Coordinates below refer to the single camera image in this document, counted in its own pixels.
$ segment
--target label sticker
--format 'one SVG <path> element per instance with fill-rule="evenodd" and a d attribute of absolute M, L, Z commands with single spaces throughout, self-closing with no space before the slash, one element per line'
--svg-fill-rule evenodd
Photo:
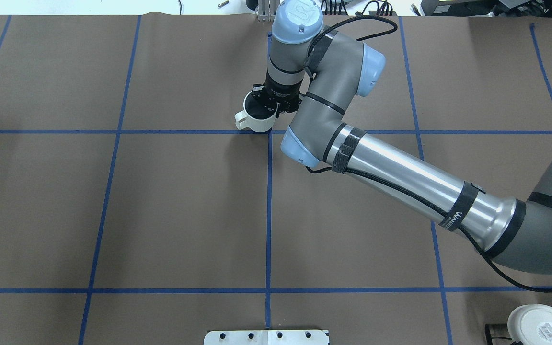
<path fill-rule="evenodd" d="M 537 328 L 538 336 L 547 343 L 552 343 L 552 322 L 541 322 Z"/>
<path fill-rule="evenodd" d="M 449 8 L 451 8 L 451 5 L 442 5 L 442 6 L 436 6 L 434 9 L 434 13 L 447 13 L 449 11 Z"/>

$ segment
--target white round device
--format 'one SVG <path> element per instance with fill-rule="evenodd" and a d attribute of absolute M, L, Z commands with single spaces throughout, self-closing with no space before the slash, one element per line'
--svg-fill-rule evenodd
<path fill-rule="evenodd" d="M 552 307 L 527 304 L 508 317 L 508 332 L 523 345 L 552 345 Z"/>

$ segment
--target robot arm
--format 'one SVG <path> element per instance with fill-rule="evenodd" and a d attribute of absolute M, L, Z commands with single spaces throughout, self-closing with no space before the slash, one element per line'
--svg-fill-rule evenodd
<path fill-rule="evenodd" d="M 297 111 L 281 144 L 293 160 L 309 168 L 323 161 L 352 175 L 449 231 L 471 236 L 498 264 L 552 274 L 552 163 L 527 202 L 497 198 L 342 122 L 353 96 L 372 90 L 385 58 L 322 29 L 322 12 L 312 0 L 287 0 L 278 8 L 266 81 L 245 99 L 238 128 L 267 131 L 280 112 Z M 313 80 L 301 98 L 307 73 Z"/>

